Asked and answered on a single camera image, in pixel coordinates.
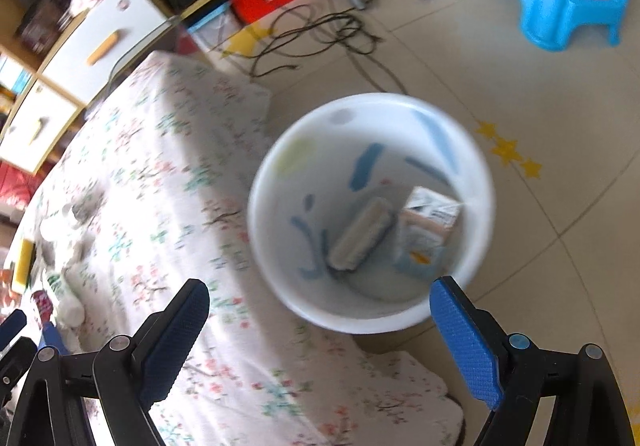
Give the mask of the white green plastic bottle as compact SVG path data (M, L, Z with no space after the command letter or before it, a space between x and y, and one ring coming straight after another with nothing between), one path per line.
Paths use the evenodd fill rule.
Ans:
M70 288L64 276L60 273L49 273L46 284L50 290L56 317L67 327L80 327L86 318L85 307Z

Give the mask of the light blue milk carton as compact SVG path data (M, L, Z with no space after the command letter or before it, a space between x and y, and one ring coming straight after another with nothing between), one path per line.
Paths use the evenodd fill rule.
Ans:
M422 281L439 275L462 211L458 200L414 187L397 218L394 266L399 273Z

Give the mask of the blue drink can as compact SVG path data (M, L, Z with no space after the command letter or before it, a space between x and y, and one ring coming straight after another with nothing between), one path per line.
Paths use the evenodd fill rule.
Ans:
M330 247L326 262L338 271L356 270L394 222L393 206L386 199L370 199Z

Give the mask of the yellow sponge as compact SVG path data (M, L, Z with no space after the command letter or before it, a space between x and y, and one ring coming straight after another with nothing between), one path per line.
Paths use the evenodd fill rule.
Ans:
M24 294L28 287L34 256L35 242L29 239L23 239L18 249L11 284L12 290L17 294Z

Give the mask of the floral tablecloth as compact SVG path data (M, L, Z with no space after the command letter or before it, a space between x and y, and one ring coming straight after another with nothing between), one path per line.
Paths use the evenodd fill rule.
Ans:
M463 411L439 376L311 325L262 280L245 211L268 106L264 88L157 51L82 126L15 232L39 247L35 287L62 277L84 307L67 346L133 333L200 279L206 324L151 410L167 444L456 444Z

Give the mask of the wooden drawer cabinet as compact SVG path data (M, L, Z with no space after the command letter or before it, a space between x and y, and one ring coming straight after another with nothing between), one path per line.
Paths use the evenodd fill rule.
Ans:
M1 132L1 158L35 174L83 109L171 29L157 0L102 0L70 21Z

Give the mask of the white trash bin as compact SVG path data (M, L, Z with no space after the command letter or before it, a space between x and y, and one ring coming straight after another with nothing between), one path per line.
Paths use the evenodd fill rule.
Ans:
M369 92L319 106L273 143L247 222L280 302L319 327L375 334L430 317L438 277L471 282L495 211L484 155L455 119Z

